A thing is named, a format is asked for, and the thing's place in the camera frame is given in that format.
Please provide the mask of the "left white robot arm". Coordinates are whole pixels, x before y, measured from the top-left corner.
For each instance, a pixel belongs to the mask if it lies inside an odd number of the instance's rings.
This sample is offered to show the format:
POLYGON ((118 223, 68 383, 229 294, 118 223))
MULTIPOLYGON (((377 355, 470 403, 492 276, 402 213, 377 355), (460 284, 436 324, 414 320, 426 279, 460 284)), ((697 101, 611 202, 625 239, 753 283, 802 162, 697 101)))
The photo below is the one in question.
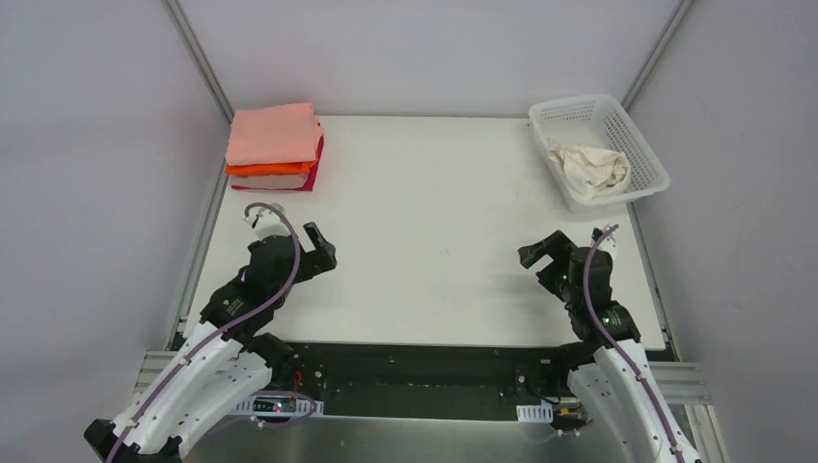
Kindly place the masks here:
POLYGON ((178 462, 249 395, 273 386, 293 395, 296 351, 263 333, 293 286, 337 266, 336 250, 314 222, 307 251, 283 224, 263 227, 250 260, 214 290, 171 363, 125 411, 97 419, 83 437, 103 462, 178 462))

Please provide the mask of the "white t shirt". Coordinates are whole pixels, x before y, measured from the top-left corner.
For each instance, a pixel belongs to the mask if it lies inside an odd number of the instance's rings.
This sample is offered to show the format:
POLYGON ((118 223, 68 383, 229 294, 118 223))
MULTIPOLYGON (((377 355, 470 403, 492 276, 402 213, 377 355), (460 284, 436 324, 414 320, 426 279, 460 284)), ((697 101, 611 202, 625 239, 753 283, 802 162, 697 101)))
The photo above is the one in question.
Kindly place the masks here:
POLYGON ((563 184, 584 200, 619 194, 630 185, 632 167, 623 152, 568 145, 551 137, 546 146, 563 184))

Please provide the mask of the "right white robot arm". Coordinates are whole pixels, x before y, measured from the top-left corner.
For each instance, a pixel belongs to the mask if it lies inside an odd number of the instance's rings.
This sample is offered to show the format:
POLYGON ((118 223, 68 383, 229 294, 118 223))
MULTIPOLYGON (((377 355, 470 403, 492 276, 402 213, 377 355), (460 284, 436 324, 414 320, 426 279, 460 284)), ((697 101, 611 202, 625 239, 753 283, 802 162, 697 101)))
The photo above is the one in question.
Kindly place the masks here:
POLYGON ((547 369, 552 383, 579 399, 589 423, 607 431, 627 462, 698 462, 701 457, 672 415, 651 370, 641 333, 613 297, 616 225, 596 228, 588 246, 563 231, 518 249, 529 269, 563 304, 577 341, 559 347, 547 369))

